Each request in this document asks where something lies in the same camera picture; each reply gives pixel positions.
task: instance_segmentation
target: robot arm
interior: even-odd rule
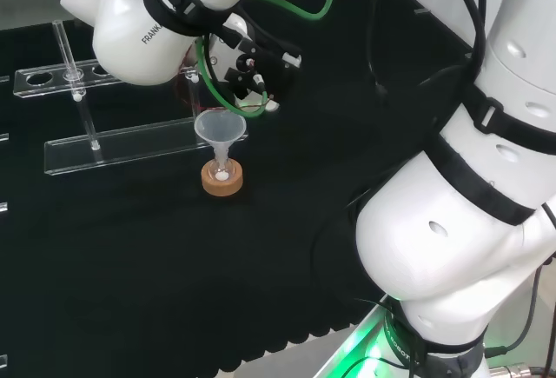
[[[159,1],[175,13],[169,0]],[[240,0],[196,1],[218,12],[230,9]],[[198,36],[176,33],[161,25],[148,12],[143,0],[62,0],[62,6],[95,26],[93,48],[99,63],[126,83],[166,83],[177,74]],[[188,6],[177,13],[187,16],[190,13],[187,9],[196,8],[196,5]]]

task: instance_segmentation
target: hole in rack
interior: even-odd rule
[[[27,84],[34,87],[40,87],[41,85],[48,84],[52,81],[52,74],[49,72],[42,72],[40,74],[33,74],[27,77]]]
[[[105,70],[101,65],[96,65],[93,67],[93,74],[96,76],[107,76],[108,71]]]
[[[429,222],[428,226],[436,235],[448,237],[447,230],[440,226],[437,222]]]

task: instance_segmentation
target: metal connector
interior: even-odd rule
[[[508,367],[491,368],[490,376],[495,378],[531,378],[531,370],[525,363],[517,363]]]

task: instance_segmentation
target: black strap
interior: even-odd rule
[[[473,84],[467,84],[462,94],[463,105],[473,120],[475,128],[480,132],[485,135],[491,133],[498,135],[541,154],[556,155],[556,133],[539,129],[508,115],[504,112],[502,103],[485,96]],[[488,123],[483,124],[491,110],[492,117]]]
[[[232,9],[212,10],[201,0],[168,0],[174,9],[162,0],[143,0],[147,12],[162,27],[185,36],[201,36],[212,33],[220,37],[228,46],[235,47],[242,35],[223,24],[228,20]]]
[[[514,202],[483,180],[442,136],[428,142],[425,152],[452,187],[495,219],[518,226],[533,215],[534,209]]]

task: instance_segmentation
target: funnel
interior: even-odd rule
[[[228,150],[243,136],[246,129],[245,119],[228,110],[207,110],[196,118],[196,134],[215,150],[215,159],[207,163],[202,171],[203,185],[210,194],[223,195],[209,191],[207,183],[216,189],[226,188],[227,192],[230,191],[231,184],[236,187],[238,184],[239,187],[231,194],[242,186],[242,167],[228,159]]]

